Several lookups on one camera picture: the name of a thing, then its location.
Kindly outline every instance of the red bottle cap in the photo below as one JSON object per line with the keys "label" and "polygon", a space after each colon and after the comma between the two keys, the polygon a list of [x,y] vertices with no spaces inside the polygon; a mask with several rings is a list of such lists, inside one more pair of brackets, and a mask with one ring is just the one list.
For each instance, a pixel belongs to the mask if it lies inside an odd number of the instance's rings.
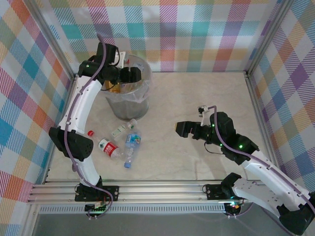
{"label": "red bottle cap", "polygon": [[88,132],[88,136],[89,137],[92,137],[94,135],[94,131],[93,130],[90,130],[89,132]]}

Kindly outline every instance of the plastic bag liner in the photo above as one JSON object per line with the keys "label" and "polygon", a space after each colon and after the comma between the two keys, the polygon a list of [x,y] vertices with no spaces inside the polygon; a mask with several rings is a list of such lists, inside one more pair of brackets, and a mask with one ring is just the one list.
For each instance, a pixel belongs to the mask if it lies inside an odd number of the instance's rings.
{"label": "plastic bag liner", "polygon": [[129,67],[138,67],[141,70],[141,81],[121,85],[120,93],[104,91],[103,94],[105,94],[106,98],[109,98],[111,102],[130,101],[141,103],[151,93],[153,82],[152,71],[149,64],[145,60],[134,55],[129,55],[128,59]]}

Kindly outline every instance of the beige floor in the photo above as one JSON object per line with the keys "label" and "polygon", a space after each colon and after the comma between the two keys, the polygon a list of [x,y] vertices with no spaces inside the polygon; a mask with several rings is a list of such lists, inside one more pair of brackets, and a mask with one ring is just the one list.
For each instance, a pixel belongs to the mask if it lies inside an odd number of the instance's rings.
{"label": "beige floor", "polygon": [[[197,107],[217,105],[234,122],[236,131],[265,150],[242,73],[154,73],[155,88],[147,114],[138,121],[142,131],[139,154],[131,169],[123,160],[111,160],[96,147],[93,161],[103,179],[224,179],[230,172],[246,176],[242,167],[223,155],[209,154],[203,141],[181,138],[176,122],[201,121]],[[118,120],[100,92],[89,114],[86,132],[110,137],[124,122]],[[118,144],[123,148],[124,141]],[[217,146],[208,149],[220,152]],[[248,173],[249,179],[256,179]],[[47,180],[77,179],[71,162],[55,150]]]}

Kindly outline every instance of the trash bin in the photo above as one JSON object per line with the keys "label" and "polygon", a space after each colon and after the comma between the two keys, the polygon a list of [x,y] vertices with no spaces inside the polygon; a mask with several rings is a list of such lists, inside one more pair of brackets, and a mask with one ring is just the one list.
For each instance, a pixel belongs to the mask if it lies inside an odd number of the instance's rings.
{"label": "trash bin", "polygon": [[141,81],[121,85],[121,93],[104,92],[115,116],[122,120],[140,119],[147,113],[149,92],[152,89],[152,71],[149,64],[134,55],[129,55],[128,59],[129,67],[138,67],[141,70]]}

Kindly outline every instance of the colorful checkered wall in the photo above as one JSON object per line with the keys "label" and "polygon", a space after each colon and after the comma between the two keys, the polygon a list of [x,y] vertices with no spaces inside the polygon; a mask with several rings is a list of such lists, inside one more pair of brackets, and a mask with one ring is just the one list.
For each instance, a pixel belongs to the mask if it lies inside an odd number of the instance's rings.
{"label": "colorful checkered wall", "polygon": [[281,169],[315,191],[315,0],[295,0],[252,83]]}
{"label": "colorful checkered wall", "polygon": [[280,0],[36,2],[74,71],[95,54],[97,32],[153,71],[243,71]]}
{"label": "colorful checkered wall", "polygon": [[0,4],[0,235],[17,235],[70,79],[22,0]]}

